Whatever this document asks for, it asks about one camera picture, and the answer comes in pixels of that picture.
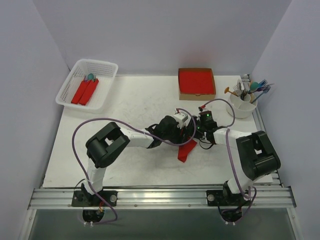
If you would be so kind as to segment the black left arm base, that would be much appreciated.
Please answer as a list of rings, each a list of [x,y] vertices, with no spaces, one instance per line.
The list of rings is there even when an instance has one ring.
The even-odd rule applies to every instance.
[[[101,190],[98,194],[111,206],[115,207],[118,200],[118,192],[115,190]],[[86,223],[100,224],[103,221],[107,204],[103,202],[96,194],[90,194],[86,189],[75,190],[71,201],[72,207],[89,208],[96,207],[96,209],[84,209],[82,211],[82,219]]]

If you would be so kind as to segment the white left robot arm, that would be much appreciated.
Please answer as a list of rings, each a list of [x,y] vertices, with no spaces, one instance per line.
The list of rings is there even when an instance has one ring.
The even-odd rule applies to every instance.
[[[89,162],[88,179],[81,187],[83,200],[90,206],[101,201],[100,191],[103,189],[106,168],[115,162],[125,148],[153,149],[164,142],[185,146],[197,130],[193,117],[186,125],[188,118],[187,114],[181,112],[167,115],[159,123],[139,130],[120,127],[115,121],[109,122],[85,144]]]

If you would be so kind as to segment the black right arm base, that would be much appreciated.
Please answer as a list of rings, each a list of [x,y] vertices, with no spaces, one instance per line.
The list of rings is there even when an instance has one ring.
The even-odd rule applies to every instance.
[[[206,202],[209,207],[217,207],[219,215],[227,225],[235,225],[244,216],[244,207],[252,205],[252,200],[245,199],[241,194],[225,195],[223,190],[207,190]]]

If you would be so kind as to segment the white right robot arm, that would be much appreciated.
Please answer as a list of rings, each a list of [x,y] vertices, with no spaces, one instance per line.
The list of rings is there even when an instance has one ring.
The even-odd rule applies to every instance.
[[[193,117],[196,125],[194,137],[206,140],[211,147],[225,146],[233,177],[223,184],[222,200],[232,205],[249,198],[250,187],[259,179],[278,170],[281,161],[266,132],[243,132],[218,126],[211,111]]]

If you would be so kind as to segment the red paper napkin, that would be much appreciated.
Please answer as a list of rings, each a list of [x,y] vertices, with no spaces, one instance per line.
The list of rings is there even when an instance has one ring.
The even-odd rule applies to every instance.
[[[180,146],[178,149],[177,159],[180,162],[185,163],[189,153],[195,148],[196,145],[197,142],[192,139],[189,143]]]

